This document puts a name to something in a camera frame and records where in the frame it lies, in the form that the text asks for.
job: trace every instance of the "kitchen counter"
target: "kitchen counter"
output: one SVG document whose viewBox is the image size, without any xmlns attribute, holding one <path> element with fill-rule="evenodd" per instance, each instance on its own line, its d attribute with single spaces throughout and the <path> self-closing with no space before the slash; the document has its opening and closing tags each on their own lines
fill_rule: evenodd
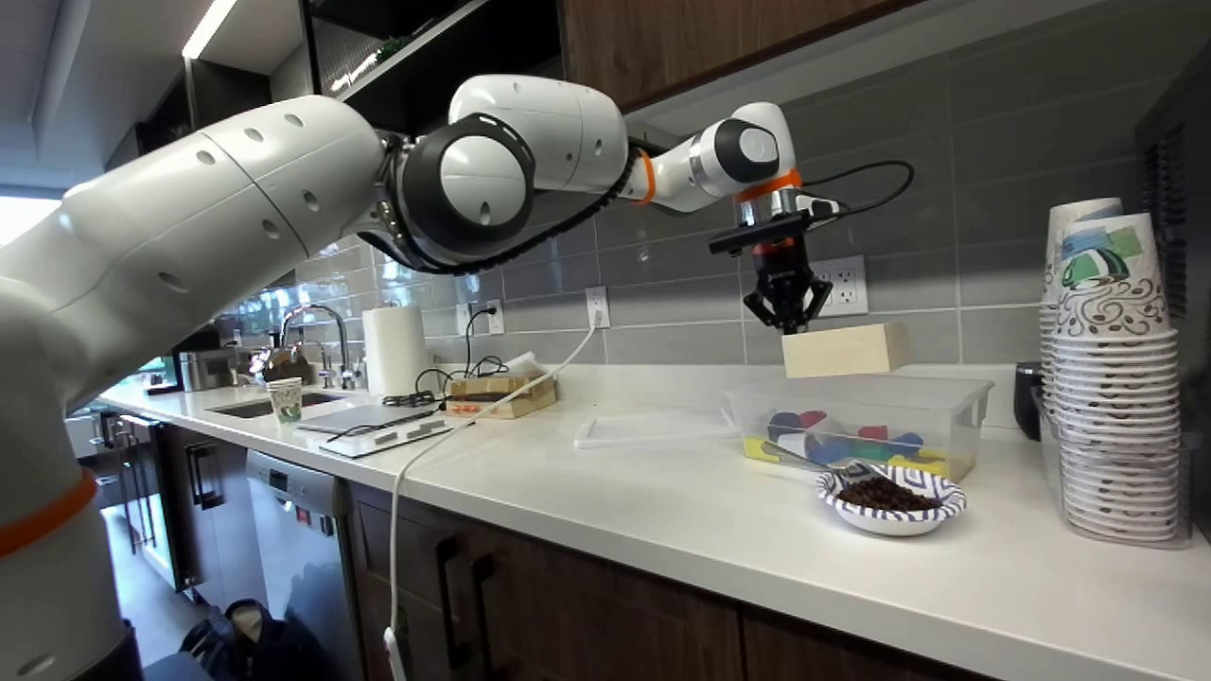
<svg viewBox="0 0 1211 681">
<path fill-rule="evenodd" d="M 565 401 L 538 416 L 358 462 L 318 453 L 272 416 L 213 414 L 252 391 L 149 396 L 116 387 L 103 401 L 386 491 L 407 465 L 407 501 L 989 679 L 1207 679 L 1211 547 L 1069 532 L 1035 442 L 1011 429 L 1011 366 L 936 371 L 1000 387 L 961 484 L 967 513 L 914 540 L 850 532 L 812 501 L 812 473 L 744 462 L 730 439 L 575 447 L 593 416 L 642 409 L 680 424 L 719 409 L 725 391 L 779 381 L 777 366 L 575 366 L 561 377 Z M 364 401 L 344 394 L 308 416 Z"/>
</svg>

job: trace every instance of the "white cable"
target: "white cable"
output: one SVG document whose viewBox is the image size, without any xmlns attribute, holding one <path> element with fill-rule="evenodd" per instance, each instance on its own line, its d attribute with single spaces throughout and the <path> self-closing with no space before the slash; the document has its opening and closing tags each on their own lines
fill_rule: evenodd
<svg viewBox="0 0 1211 681">
<path fill-rule="evenodd" d="M 400 502 L 396 502 L 396 501 L 400 501 L 400 489 L 403 489 L 403 481 L 407 481 L 407 471 L 412 471 L 421 458 L 429 458 L 429 453 L 435 453 L 437 447 L 448 447 L 453 435 L 477 429 L 484 414 L 495 414 L 495 409 L 509 406 L 516 396 L 531 394 L 533 387 L 565 373 L 565 366 L 575 363 L 581 348 L 591 348 L 593 334 L 599 334 L 599 324 L 591 322 L 591 328 L 581 334 L 581 341 L 577 341 L 557 366 L 540 371 L 538 377 L 531 377 L 524 387 L 509 391 L 506 396 L 484 406 L 473 419 L 456 424 L 451 435 L 442 435 L 437 442 L 424 447 L 415 458 L 407 458 L 407 462 L 396 471 L 396 476 L 395 476 L 395 484 L 391 484 L 391 537 L 386 537 L 386 540 L 391 540 L 391 561 L 386 561 L 386 563 L 391 563 L 391 629 L 381 631 L 381 647 L 386 647 L 386 653 L 391 653 L 391 675 L 395 675 L 395 681 L 407 681 L 403 661 L 400 661 L 400 651 L 396 651 L 396 636 L 395 636 L 395 631 L 400 631 L 400 629 L 396 629 L 396 623 L 400 623 L 400 619 L 396 619 L 396 613 L 400 613 L 400 566 L 396 566 L 396 551 L 400 551 L 400 544 L 396 544 Z"/>
</svg>

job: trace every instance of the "gray tile wall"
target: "gray tile wall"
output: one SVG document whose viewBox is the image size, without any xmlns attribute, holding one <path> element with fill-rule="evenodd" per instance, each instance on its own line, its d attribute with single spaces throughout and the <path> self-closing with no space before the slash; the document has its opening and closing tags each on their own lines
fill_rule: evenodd
<svg viewBox="0 0 1211 681">
<path fill-rule="evenodd" d="M 1117 192 L 1141 208 L 1135 121 L 1207 39 L 1207 0 L 1112 0 L 788 101 L 806 178 L 871 158 L 921 170 L 898 203 L 808 238 L 812 259 L 863 252 L 871 283 L 866 317 L 820 328 L 899 322 L 921 363 L 1032 361 L 1047 203 Z M 890 182 L 871 175 L 820 192 L 871 202 Z M 561 361 L 588 334 L 581 286 L 605 286 L 614 324 L 588 348 L 591 363 L 777 363 L 779 338 L 739 303 L 753 269 L 706 252 L 706 236 L 725 228 L 725 203 L 696 216 L 614 203 L 479 278 L 415 278 L 358 244 L 294 278 L 299 291 L 339 308 L 357 338 L 364 308 L 424 308 L 437 361 L 463 361 L 453 303 L 464 300 L 503 300 L 503 338 L 477 338 L 477 352 Z"/>
</svg>

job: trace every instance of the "paper towel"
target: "paper towel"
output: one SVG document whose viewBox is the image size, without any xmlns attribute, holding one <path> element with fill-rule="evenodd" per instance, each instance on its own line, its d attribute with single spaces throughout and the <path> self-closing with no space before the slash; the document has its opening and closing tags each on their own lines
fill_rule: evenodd
<svg viewBox="0 0 1211 681">
<path fill-rule="evenodd" d="M 368 334 L 368 391 L 412 394 L 415 373 L 429 366 L 424 324 L 415 308 L 374 308 L 364 312 Z"/>
</svg>

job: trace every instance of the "faucet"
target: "faucet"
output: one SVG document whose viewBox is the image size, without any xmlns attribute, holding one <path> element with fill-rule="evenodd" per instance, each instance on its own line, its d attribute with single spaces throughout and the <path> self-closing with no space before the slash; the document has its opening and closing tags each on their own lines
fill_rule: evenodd
<svg viewBox="0 0 1211 681">
<path fill-rule="evenodd" d="M 292 315 L 284 315 L 281 317 L 281 344 L 286 341 L 286 324 L 294 322 L 294 317 L 301 317 L 301 315 L 328 315 L 331 317 L 331 324 L 338 324 L 338 344 L 339 344 L 339 377 L 338 377 L 338 387 L 339 391 L 357 391 L 358 381 L 357 381 L 357 371 L 352 371 L 352 361 L 348 361 L 348 328 L 344 328 L 344 317 L 331 312 L 331 308 L 320 308 L 320 303 L 308 303 L 308 308 L 294 308 Z"/>
</svg>

